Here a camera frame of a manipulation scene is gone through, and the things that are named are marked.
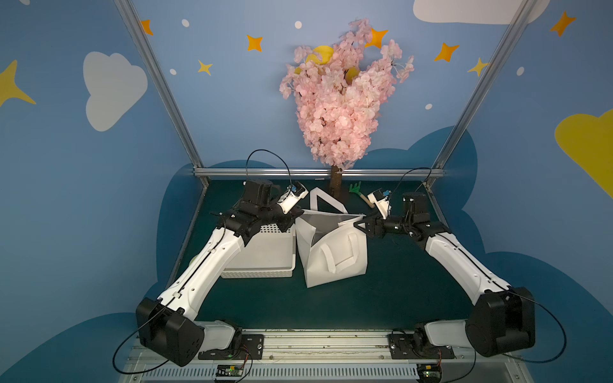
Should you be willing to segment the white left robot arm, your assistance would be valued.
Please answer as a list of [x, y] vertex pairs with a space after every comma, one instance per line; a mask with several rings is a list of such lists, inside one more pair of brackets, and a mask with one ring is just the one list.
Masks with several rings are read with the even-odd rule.
[[143, 298], [136, 309], [142, 346], [184, 367], [201, 350], [205, 329], [194, 320], [223, 270], [260, 234], [263, 226], [287, 231], [303, 215], [298, 203], [307, 194], [300, 182], [271, 196], [273, 183], [247, 180], [241, 198], [220, 214], [215, 230], [195, 261], [157, 299]]

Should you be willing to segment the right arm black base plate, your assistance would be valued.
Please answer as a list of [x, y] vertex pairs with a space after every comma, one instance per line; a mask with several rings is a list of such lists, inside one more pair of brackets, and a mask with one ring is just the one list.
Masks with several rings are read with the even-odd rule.
[[393, 360], [452, 360], [456, 357], [451, 347], [433, 346], [423, 334], [393, 331], [387, 335], [387, 341]]

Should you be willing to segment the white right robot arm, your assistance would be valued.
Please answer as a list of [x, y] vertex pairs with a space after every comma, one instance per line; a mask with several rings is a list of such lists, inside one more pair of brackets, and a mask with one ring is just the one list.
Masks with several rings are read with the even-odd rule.
[[473, 309], [464, 320], [427, 322], [418, 328], [415, 343], [425, 347], [471, 348], [493, 357], [536, 343], [535, 303], [532, 293], [514, 288], [475, 258], [442, 222], [432, 220], [428, 198], [419, 192], [402, 196], [402, 215], [392, 215], [390, 191], [370, 193], [375, 212], [354, 226], [370, 238], [407, 235], [458, 282]]

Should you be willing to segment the white insulated delivery bag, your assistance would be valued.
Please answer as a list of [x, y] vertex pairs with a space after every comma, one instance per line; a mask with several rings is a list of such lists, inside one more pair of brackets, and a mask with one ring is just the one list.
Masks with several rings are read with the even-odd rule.
[[365, 274], [367, 235], [354, 225], [366, 216], [349, 213], [344, 204], [320, 188], [312, 189], [309, 197], [310, 207], [295, 220], [306, 286]]

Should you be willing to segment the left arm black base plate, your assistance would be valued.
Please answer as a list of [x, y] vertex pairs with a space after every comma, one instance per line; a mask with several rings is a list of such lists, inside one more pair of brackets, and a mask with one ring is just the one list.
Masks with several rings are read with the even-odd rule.
[[247, 356], [253, 360], [263, 357], [265, 336], [263, 334], [241, 334], [235, 336], [226, 349], [211, 349], [200, 351], [198, 360], [235, 360]]

